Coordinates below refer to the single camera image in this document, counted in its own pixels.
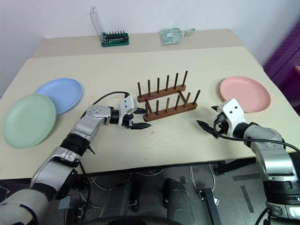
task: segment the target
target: purple fabric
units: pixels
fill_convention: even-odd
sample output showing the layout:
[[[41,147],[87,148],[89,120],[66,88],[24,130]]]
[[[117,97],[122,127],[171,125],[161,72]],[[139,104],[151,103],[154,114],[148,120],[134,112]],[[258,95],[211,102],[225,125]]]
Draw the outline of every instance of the purple fabric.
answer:
[[[300,113],[300,74],[294,66],[300,66],[300,21],[263,67],[296,112]]]

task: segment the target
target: green plate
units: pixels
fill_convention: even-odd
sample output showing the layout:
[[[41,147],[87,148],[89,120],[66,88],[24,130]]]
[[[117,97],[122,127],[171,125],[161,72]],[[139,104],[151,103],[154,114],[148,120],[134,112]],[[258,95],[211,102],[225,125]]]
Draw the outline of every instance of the green plate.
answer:
[[[55,107],[48,97],[28,95],[19,99],[7,112],[3,135],[10,146],[29,148],[50,134],[55,120]]]

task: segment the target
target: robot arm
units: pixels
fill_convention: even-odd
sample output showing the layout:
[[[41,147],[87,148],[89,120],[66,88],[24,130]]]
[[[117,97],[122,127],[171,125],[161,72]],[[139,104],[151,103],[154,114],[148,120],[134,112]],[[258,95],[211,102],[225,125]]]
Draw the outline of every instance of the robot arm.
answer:
[[[235,99],[228,100],[219,107],[213,106],[213,109],[219,112],[214,121],[214,128],[203,121],[197,121],[198,124],[216,138],[244,141],[255,153],[267,197],[266,206],[272,216],[271,221],[274,222],[277,218],[300,220],[298,177],[292,159],[284,146],[279,144],[283,142],[281,135],[273,129],[255,123],[247,124],[244,112]]]
[[[38,224],[50,202],[67,195],[77,175],[75,168],[102,125],[118,124],[131,129],[144,129],[148,123],[134,124],[132,113],[137,110],[131,96],[112,107],[91,105],[75,124],[59,147],[38,168],[29,189],[20,190],[0,203],[0,225]]]

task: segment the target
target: black wheel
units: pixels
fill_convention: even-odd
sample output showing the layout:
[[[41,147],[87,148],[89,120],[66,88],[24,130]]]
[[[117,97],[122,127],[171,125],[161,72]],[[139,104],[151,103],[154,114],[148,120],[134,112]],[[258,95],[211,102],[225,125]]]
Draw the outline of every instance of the black wheel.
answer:
[[[172,179],[167,178],[163,185],[163,205],[167,209],[169,207],[170,182]]]

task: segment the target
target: pink plate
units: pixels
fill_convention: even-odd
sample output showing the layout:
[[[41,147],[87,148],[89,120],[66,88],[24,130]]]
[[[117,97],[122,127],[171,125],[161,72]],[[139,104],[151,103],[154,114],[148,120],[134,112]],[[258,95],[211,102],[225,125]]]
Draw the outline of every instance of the pink plate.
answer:
[[[220,85],[224,101],[235,98],[244,112],[257,113],[267,109],[271,103],[268,91],[257,81],[244,76],[231,76]]]

